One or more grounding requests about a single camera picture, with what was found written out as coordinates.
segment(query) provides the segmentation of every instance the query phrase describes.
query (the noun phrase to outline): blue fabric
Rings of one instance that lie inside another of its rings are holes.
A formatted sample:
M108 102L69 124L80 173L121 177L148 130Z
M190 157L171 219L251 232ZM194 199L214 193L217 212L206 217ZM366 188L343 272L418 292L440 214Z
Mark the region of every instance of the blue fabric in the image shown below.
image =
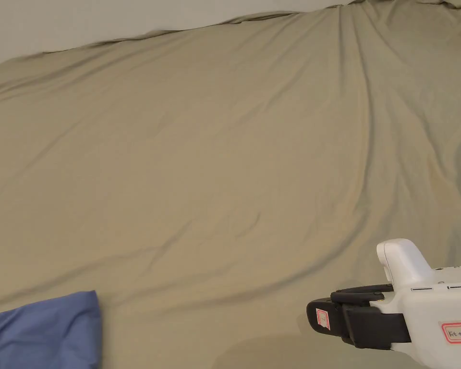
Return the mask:
M0 369L97 369L101 349L95 291L0 313Z

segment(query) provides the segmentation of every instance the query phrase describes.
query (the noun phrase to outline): sticker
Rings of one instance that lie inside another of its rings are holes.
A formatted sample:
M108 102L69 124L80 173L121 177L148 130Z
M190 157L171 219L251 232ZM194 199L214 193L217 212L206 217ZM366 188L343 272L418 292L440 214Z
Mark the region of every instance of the sticker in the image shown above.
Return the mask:
M442 324L442 332L450 344L461 344L461 322Z
M317 324L319 324L321 327L325 327L325 328L331 330L331 328L329 327L328 312L316 308L316 315L317 315Z

